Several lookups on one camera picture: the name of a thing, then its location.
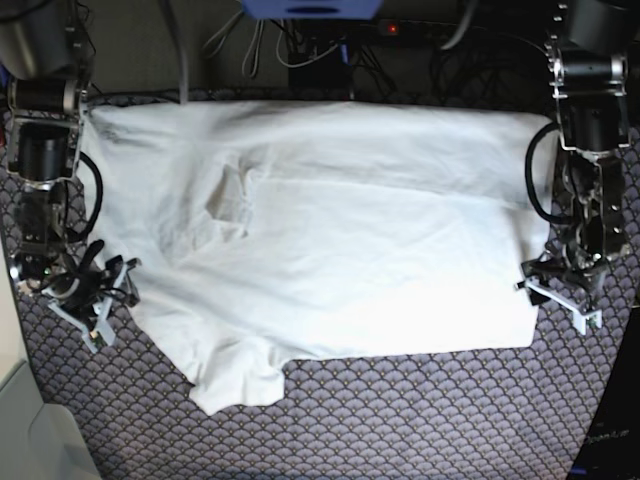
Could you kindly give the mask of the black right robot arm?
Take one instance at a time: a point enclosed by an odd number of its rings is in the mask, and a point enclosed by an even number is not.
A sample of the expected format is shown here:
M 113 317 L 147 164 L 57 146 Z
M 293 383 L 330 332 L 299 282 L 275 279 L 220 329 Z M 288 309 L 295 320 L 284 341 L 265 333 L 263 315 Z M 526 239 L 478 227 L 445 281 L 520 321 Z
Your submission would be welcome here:
M 103 200 L 101 174 L 80 146 L 94 53 L 76 2 L 2 2 L 1 65 L 9 76 L 11 115 L 7 171 L 23 183 L 12 278 L 48 297 L 63 319 L 89 329 L 108 317 L 113 301 L 133 306 L 139 300 L 128 274 L 136 261 L 115 257 L 98 268 L 101 240 L 89 243 L 80 260 L 69 251 L 87 241 Z M 68 185 L 79 165 L 92 173 L 96 198 L 85 226 L 76 230 L 68 223 Z

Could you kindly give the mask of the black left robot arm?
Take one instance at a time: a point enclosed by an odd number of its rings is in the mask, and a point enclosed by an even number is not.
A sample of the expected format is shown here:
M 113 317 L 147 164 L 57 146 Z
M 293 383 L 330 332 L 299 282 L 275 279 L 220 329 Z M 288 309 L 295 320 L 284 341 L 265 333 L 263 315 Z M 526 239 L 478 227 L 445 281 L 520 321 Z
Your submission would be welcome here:
M 628 49 L 639 30 L 636 1 L 565 1 L 558 27 L 546 44 L 556 104 L 555 121 L 532 138 L 525 154 L 525 186 L 540 218 L 559 227 L 560 246 L 522 264 L 534 306 L 555 299 L 551 280 L 591 293 L 609 266 L 628 255 L 622 213 L 625 188 L 621 158 L 630 144 L 627 105 Z M 571 196 L 570 212 L 554 215 L 536 194 L 533 159 L 550 133 L 567 153 L 562 181 Z

